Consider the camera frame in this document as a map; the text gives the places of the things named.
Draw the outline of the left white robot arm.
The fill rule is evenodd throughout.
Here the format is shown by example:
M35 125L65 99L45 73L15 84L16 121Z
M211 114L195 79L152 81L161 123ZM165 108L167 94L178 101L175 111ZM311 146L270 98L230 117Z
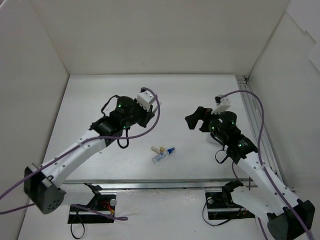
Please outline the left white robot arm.
M60 156L41 166L31 164L24 170L24 193L43 214L50 214L63 204L67 192L62 188L66 178L96 153L120 139L130 138L133 125L143 128L153 117L159 117L160 102L149 90L140 92L135 99L118 96L115 109L93 122L84 135Z

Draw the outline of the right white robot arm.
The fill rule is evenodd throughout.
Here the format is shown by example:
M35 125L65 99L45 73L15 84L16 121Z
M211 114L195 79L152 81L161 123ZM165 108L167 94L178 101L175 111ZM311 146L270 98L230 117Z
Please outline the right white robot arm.
M211 108L199 106L185 120L191 130L201 120L203 123L199 130L209 133L226 147L226 156L245 171L262 192L257 195L240 181L233 180L222 188L221 200L225 205L236 204L248 209L267 224L268 231L276 240L294 240L310 233L314 205L309 200L302 201L266 163L256 159L259 150L237 127L234 112L217 113Z

